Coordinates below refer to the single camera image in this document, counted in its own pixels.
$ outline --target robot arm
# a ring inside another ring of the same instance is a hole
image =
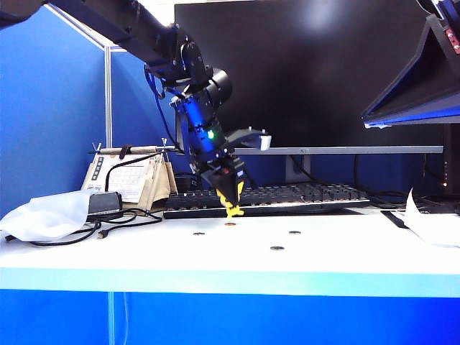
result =
[[[3,0],[0,29],[24,21],[44,2]],[[265,150],[270,146],[270,136],[255,130],[224,135],[216,111],[231,94],[227,74],[205,65],[197,44],[178,24],[163,26],[135,0],[46,2],[145,62],[147,80],[152,81],[151,76],[160,79],[163,91],[175,95],[171,104],[180,122],[183,151],[191,168],[219,190],[231,207],[237,208],[244,163],[233,155],[234,148],[242,143]]]

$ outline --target black monitor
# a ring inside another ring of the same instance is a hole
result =
[[[233,83],[224,130],[266,129],[281,153],[441,152],[441,125],[365,129],[360,117],[413,56],[425,17],[416,0],[175,5]]]

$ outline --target black power adapter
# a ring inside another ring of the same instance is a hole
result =
[[[89,198],[87,221],[103,216],[105,219],[121,218],[123,207],[121,194],[118,192],[96,193]]]

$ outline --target paper document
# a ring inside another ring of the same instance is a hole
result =
[[[129,155],[120,160],[115,155],[96,155],[82,189],[104,191],[107,172],[115,165],[135,160],[146,155]],[[138,203],[145,179],[153,165],[151,160],[142,160],[122,167],[117,167],[110,172],[109,192],[118,192],[125,203]]]
[[[404,224],[429,244],[460,246],[460,216],[455,213],[425,214],[414,203],[409,192]]]

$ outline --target black keyboard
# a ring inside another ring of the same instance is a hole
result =
[[[368,205],[366,193],[342,184],[298,183],[245,188],[240,200],[245,216],[319,213]],[[225,217],[226,210],[215,190],[193,190],[171,194],[163,216],[166,219]]]

